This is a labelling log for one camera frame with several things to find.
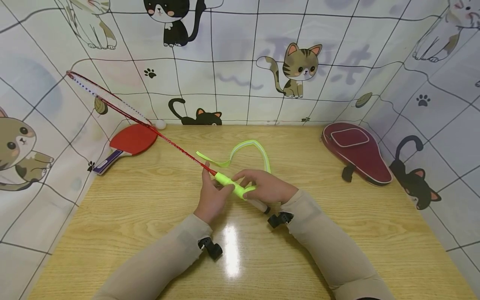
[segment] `forearm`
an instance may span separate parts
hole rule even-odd
[[[127,260],[93,300],[154,300],[165,286],[195,262],[202,251],[198,241],[211,228],[189,215],[167,235]]]
[[[394,299],[352,238],[305,191],[299,190],[281,210],[294,215],[290,233],[310,252],[337,300]]]

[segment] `racket handle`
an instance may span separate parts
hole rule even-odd
[[[102,161],[98,166],[93,169],[98,175],[103,175],[105,171],[122,155],[123,151],[115,150],[113,151],[104,161]]]
[[[230,178],[228,178],[227,176],[225,176],[225,175],[223,175],[222,173],[219,173],[219,172],[214,177],[223,186],[233,184],[235,186],[235,189],[233,190],[233,193],[235,195],[237,195],[240,199],[243,199],[243,200],[247,201],[248,203],[250,203],[251,205],[255,206],[262,213],[268,214],[270,212],[270,207],[267,206],[262,201],[246,200],[245,198],[243,198],[243,194],[245,194],[246,192],[255,190],[256,189],[255,186],[251,186],[251,187],[248,187],[248,188],[243,188],[238,183],[234,182],[233,180],[231,180]]]

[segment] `black cat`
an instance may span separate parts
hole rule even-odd
[[[144,4],[152,19],[165,24],[164,46],[185,46],[197,37],[200,17],[206,10],[205,0],[197,0],[195,25],[190,36],[181,21],[188,14],[190,0],[144,0]]]
[[[400,182],[400,185],[405,189],[405,192],[407,192],[410,197],[418,200],[417,209],[422,210],[427,208],[431,201],[440,201],[442,198],[425,182],[424,169],[415,169],[408,174],[406,173],[405,164],[400,160],[400,150],[410,141],[415,142],[417,151],[423,150],[423,144],[420,138],[415,135],[407,136],[398,144],[395,160],[390,165],[390,169],[398,182]]]
[[[203,109],[199,108],[197,109],[197,119],[182,117],[175,111],[175,108],[173,107],[175,102],[185,103],[185,100],[182,98],[173,98],[168,102],[168,107],[172,113],[181,120],[183,125],[222,125],[222,120],[220,119],[222,113],[219,111],[205,112]]]

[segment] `badminton racket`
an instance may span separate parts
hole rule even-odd
[[[206,166],[204,163],[190,155],[187,151],[183,150],[180,146],[172,142],[170,139],[168,139],[166,136],[158,132],[156,127],[144,116],[142,115],[139,111],[134,109],[132,106],[130,106],[128,103],[124,102],[114,94],[110,93],[103,87],[97,85],[90,79],[76,73],[73,71],[67,71],[67,76],[70,77],[73,81],[75,81],[77,84],[79,84],[80,87],[82,87],[85,91],[91,93],[93,96],[97,97],[100,99],[102,102],[104,102],[106,105],[108,105],[110,108],[113,110],[117,111],[124,117],[137,122],[138,124],[141,124],[151,131],[155,132],[159,137],[167,141],[170,145],[174,146],[178,150],[180,150],[182,153],[184,153],[186,156],[191,158],[194,162],[208,170],[210,174],[223,186],[227,186],[229,184],[235,185],[234,193],[240,197],[241,199],[245,200],[243,198],[243,194],[249,191],[252,191],[255,189],[254,186],[248,187],[248,188],[243,188],[241,187],[238,183],[232,181],[229,177],[212,170],[208,166]],[[261,201],[257,200],[247,200],[250,204],[258,208],[260,211],[262,211],[264,214],[268,214],[270,211],[270,207],[264,204]]]

